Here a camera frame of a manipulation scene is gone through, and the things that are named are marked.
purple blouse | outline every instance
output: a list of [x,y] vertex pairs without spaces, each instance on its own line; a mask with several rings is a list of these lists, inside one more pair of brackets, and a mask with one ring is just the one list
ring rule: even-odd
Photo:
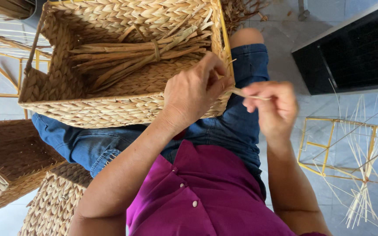
[[259,184],[235,154],[187,140],[173,165],[157,157],[126,223],[129,235],[295,235],[265,206]]

jeans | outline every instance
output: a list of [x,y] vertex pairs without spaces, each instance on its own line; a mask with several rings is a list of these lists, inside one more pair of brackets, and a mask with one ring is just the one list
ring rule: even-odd
[[[253,82],[268,81],[268,54],[264,44],[244,45],[231,50],[234,79],[237,88]],[[194,145],[218,145],[237,155],[261,186],[260,179],[259,123],[257,110],[248,113],[242,97],[232,94],[222,116],[200,119],[186,129],[181,140],[171,140],[162,156],[173,163],[183,139]],[[84,129],[66,125],[44,115],[32,116],[40,137],[51,145],[68,162],[79,163],[95,177],[102,169],[127,148],[145,129],[143,125],[118,128]]]

knee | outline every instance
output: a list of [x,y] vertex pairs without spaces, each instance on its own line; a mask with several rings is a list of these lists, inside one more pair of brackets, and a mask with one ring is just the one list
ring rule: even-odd
[[244,28],[238,30],[230,37],[231,48],[256,43],[264,43],[264,40],[260,31],[255,28]]

hand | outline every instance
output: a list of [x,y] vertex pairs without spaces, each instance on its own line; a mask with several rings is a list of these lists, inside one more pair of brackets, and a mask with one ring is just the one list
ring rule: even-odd
[[270,98],[269,101],[245,98],[243,105],[252,113],[259,110],[259,126],[267,142],[289,141],[297,116],[297,100],[289,82],[257,82],[242,89],[246,95]]
[[224,76],[223,62],[212,52],[187,71],[181,71],[167,81],[164,90],[164,110],[160,117],[179,133],[211,108],[214,101],[230,85]]

woven panel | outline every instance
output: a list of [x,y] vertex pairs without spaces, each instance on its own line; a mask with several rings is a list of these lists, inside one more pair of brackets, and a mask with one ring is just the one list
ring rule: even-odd
[[[183,21],[188,14],[209,0],[153,0],[149,2],[133,0],[97,0],[75,3],[63,3],[52,6],[50,11],[68,24],[71,31],[85,43],[117,42],[121,35],[133,24],[138,24],[143,35],[151,39],[160,39],[163,33],[171,30]],[[188,25],[204,19],[210,10],[205,6],[197,12]],[[142,37],[131,32],[127,42],[141,42]]]
[[36,189],[63,161],[31,120],[0,121],[0,208]]
[[[205,6],[186,23],[186,27],[211,14],[214,23],[208,28],[213,32],[209,39],[212,41],[211,50],[227,65],[228,74],[232,74],[230,56],[224,50],[221,36],[221,9],[216,0],[56,3],[48,7],[46,16],[42,15],[45,19],[42,34],[54,46],[49,73],[45,75],[33,68],[26,71],[19,104],[81,128],[152,122],[164,106],[163,91],[167,80],[182,69],[190,68],[199,59],[180,57],[172,62],[152,63],[105,90],[90,93],[88,89],[94,83],[93,78],[82,78],[73,68],[79,61],[71,61],[72,54],[68,50],[83,43],[118,42],[118,37],[134,23],[140,26],[148,40],[160,39],[202,4]],[[142,38],[132,31],[126,41],[142,42]],[[97,75],[100,71],[94,69],[89,74]],[[220,96],[202,118],[221,115],[229,97],[230,93]]]
[[18,235],[67,235],[75,208],[91,180],[90,172],[79,164],[65,163],[48,172]]

